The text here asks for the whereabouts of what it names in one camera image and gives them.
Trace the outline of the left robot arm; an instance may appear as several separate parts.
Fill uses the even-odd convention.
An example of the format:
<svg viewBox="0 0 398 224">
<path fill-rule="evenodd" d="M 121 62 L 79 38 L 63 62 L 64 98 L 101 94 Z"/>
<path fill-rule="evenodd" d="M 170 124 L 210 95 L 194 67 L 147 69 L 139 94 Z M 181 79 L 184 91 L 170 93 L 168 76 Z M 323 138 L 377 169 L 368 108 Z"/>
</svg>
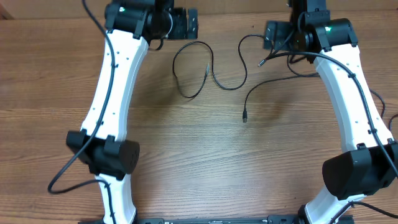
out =
<svg viewBox="0 0 398 224">
<path fill-rule="evenodd" d="M 127 117 L 138 71 L 152 40 L 197 39 L 198 11 L 173 1 L 111 1 L 104 11 L 105 46 L 95 95 L 80 130 L 66 144 L 99 183 L 100 223 L 137 223 L 131 174 L 140 146 L 127 140 Z"/>
</svg>

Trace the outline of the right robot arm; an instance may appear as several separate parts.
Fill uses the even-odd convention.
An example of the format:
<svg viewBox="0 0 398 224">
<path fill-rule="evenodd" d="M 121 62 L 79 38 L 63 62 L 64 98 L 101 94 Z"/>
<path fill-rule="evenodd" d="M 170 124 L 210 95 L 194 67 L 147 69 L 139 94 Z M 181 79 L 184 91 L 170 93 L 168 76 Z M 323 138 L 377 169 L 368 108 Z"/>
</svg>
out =
<svg viewBox="0 0 398 224">
<path fill-rule="evenodd" d="M 325 1 L 290 1 L 287 22 L 269 21 L 272 58 L 303 55 L 326 86 L 342 153 L 323 163 L 324 186 L 302 205 L 295 223 L 338 223 L 353 205 L 397 177 L 397 141 L 374 104 L 352 23 L 332 19 Z"/>
</svg>

